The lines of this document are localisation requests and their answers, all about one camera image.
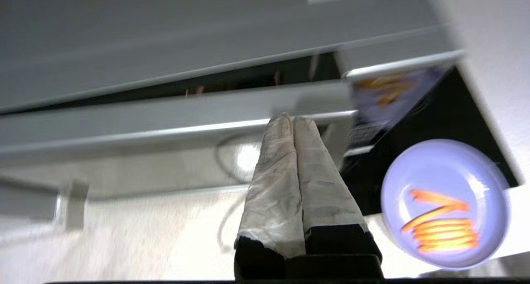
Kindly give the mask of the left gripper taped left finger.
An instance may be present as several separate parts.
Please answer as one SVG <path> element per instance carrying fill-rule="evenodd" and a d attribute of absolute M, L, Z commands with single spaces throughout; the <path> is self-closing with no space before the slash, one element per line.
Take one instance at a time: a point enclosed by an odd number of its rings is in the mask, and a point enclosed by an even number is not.
<path fill-rule="evenodd" d="M 288 113 L 265 129 L 234 243 L 237 280 L 283 279 L 306 254 L 294 127 Z"/>

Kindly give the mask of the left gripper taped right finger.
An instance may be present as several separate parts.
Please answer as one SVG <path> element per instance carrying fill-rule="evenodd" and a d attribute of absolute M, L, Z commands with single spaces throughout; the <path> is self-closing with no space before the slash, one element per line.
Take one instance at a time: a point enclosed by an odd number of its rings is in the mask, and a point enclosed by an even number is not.
<path fill-rule="evenodd" d="M 381 255 L 313 120 L 295 118 L 294 145 L 306 252 Z"/>

